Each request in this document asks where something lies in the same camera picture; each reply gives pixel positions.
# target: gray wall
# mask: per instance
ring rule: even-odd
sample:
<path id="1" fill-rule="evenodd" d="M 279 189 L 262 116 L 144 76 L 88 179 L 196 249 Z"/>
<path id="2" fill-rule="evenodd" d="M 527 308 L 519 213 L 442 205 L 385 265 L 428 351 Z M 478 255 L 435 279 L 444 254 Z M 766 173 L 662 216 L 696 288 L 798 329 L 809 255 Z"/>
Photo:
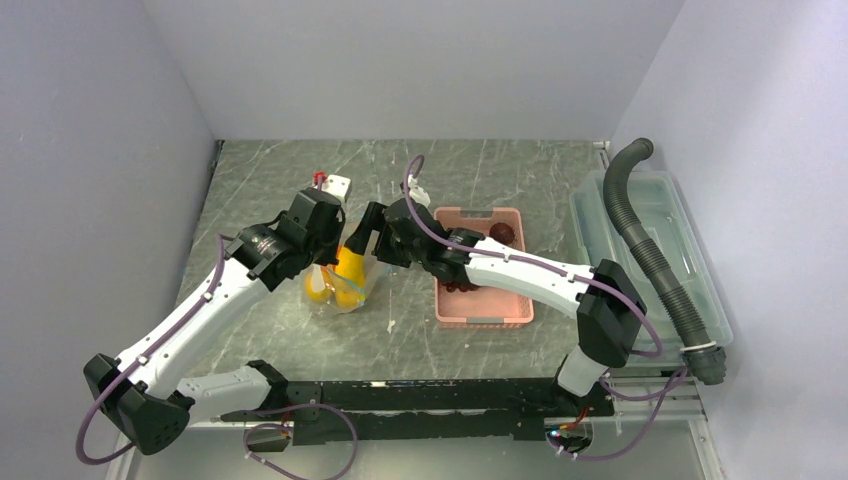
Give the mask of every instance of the gray wall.
<path id="1" fill-rule="evenodd" d="M 103 478 L 82 366 L 173 307 L 213 137 L 140 2 L 4 2 L 0 45 L 0 477 Z"/>
<path id="2" fill-rule="evenodd" d="M 730 478 L 844 478 L 848 5 L 690 0 L 613 137 L 656 141 L 728 309 Z"/>
<path id="3" fill-rule="evenodd" d="M 683 0 L 144 0 L 218 138 L 608 139 Z"/>

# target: flexible hose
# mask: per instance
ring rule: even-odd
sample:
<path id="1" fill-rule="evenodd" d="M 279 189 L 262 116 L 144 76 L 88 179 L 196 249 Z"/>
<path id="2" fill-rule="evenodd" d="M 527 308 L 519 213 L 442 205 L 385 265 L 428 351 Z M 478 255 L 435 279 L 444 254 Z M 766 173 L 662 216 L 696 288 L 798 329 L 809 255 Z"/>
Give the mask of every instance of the flexible hose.
<path id="1" fill-rule="evenodd" d="M 721 383 L 724 379 L 724 353 L 710 340 L 692 299 L 677 280 L 656 242 L 648 236 L 627 195 L 627 182 L 633 167 L 653 152 L 654 144 L 647 138 L 637 138 L 618 152 L 604 175 L 604 206 L 613 227 L 624 239 L 668 312 L 686 347 L 684 361 L 692 374 L 708 385 Z"/>

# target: pink plastic basket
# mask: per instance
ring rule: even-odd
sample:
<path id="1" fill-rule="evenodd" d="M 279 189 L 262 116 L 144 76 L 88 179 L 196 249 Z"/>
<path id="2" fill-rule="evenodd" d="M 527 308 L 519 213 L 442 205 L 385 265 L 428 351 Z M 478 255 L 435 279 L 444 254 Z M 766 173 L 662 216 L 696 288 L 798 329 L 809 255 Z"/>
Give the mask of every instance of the pink plastic basket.
<path id="1" fill-rule="evenodd" d="M 445 228 L 464 227 L 486 236 L 492 225 L 503 222 L 515 231 L 512 248 L 524 251 L 521 214 L 514 208 L 468 209 L 440 207 L 433 213 Z M 436 318 L 444 327 L 520 328 L 533 320 L 533 302 L 499 288 L 480 287 L 473 292 L 448 292 L 436 284 Z"/>

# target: marble tabletop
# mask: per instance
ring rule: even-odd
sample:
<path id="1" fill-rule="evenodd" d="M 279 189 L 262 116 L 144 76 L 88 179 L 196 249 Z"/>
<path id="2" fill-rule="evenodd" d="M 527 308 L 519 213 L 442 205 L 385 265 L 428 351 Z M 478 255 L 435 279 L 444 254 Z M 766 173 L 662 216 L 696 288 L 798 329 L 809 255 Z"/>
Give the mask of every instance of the marble tabletop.
<path id="1" fill-rule="evenodd" d="M 426 155 L 421 185 L 433 204 L 514 207 L 527 251 L 576 262 L 569 194 L 598 168 L 591 142 L 502 140 L 227 141 L 194 236 L 179 301 L 215 261 L 215 233 L 272 219 L 323 170 L 353 179 L 348 217 L 369 200 L 400 198 L 407 160 Z M 362 308 L 316 308 L 299 282 L 283 283 L 233 322 L 192 376 L 234 370 L 254 359 L 291 380 L 384 380 L 552 376 L 577 342 L 576 321 L 536 303 L 521 329 L 446 329 L 434 313 L 432 277 L 395 268 Z"/>

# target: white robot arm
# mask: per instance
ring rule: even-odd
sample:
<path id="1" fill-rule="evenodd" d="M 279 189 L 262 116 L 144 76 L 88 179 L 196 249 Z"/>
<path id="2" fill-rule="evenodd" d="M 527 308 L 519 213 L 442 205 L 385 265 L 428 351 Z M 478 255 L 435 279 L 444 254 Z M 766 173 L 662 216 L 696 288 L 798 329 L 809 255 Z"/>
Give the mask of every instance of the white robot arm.
<path id="1" fill-rule="evenodd" d="M 403 267 L 419 263 L 440 280 L 510 290 L 576 317 L 580 345 L 556 376 L 556 383 L 574 397 L 585 396 L 608 368 L 623 366 L 639 330 L 638 320 L 603 292 L 574 281 L 575 275 L 594 278 L 639 302 L 618 265 L 568 265 L 513 250 L 477 232 L 448 232 L 429 217 L 423 205 L 417 206 L 418 214 L 426 216 L 442 238 L 497 251 L 504 258 L 467 254 L 427 242 L 421 229 L 411 223 L 406 204 L 399 200 L 389 207 L 372 202 L 368 208 L 372 214 L 363 218 L 363 222 L 373 222 L 367 226 L 380 233 L 374 250 L 378 259 Z M 313 263 L 335 263 L 344 225 L 339 215 L 343 218 L 344 212 L 338 195 L 305 189 L 280 215 L 275 229 L 260 224 L 240 232 L 226 247 L 216 270 L 149 335 L 115 359 L 101 354 L 89 361 L 84 372 L 100 401 L 96 407 L 149 455 L 173 442 L 191 423 L 234 411 L 285 406 L 288 382 L 262 361 L 229 373 L 183 376 L 227 325 L 285 279 L 294 278 Z M 519 255 L 533 261 L 509 260 Z M 542 263 L 569 274 L 539 268 Z M 187 317 L 193 309 L 196 311 Z M 151 352 L 156 343 L 160 345 Z"/>

